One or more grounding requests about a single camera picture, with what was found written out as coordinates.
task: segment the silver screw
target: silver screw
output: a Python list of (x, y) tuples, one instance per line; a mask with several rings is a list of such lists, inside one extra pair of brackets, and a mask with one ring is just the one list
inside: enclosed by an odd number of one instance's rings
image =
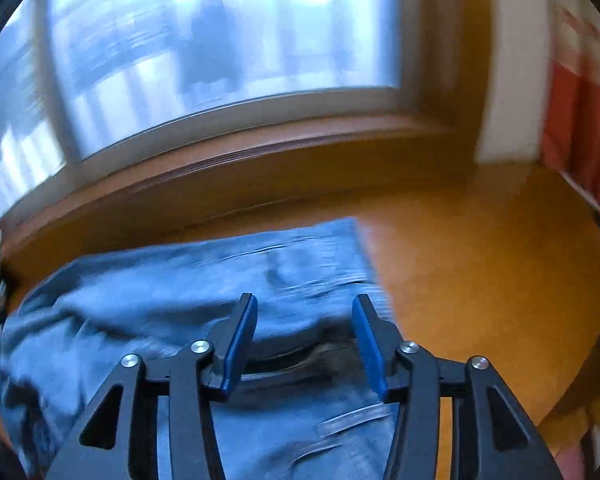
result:
[(420, 345), (415, 341), (403, 341), (400, 343), (400, 350), (405, 354), (415, 354), (420, 350)]
[(478, 370), (484, 370), (485, 368), (489, 368), (489, 361), (486, 357), (477, 355), (471, 358), (471, 366)]
[(136, 354), (128, 354), (125, 355), (122, 358), (122, 361), (120, 361), (120, 363), (123, 365), (123, 367), (125, 368), (133, 368), (134, 366), (136, 366), (138, 363), (140, 362), (139, 357)]
[(209, 350), (210, 347), (211, 347), (211, 345), (208, 342), (206, 342), (205, 340), (201, 339), (200, 341), (194, 341), (191, 344), (191, 351), (194, 354), (203, 354), (207, 350)]

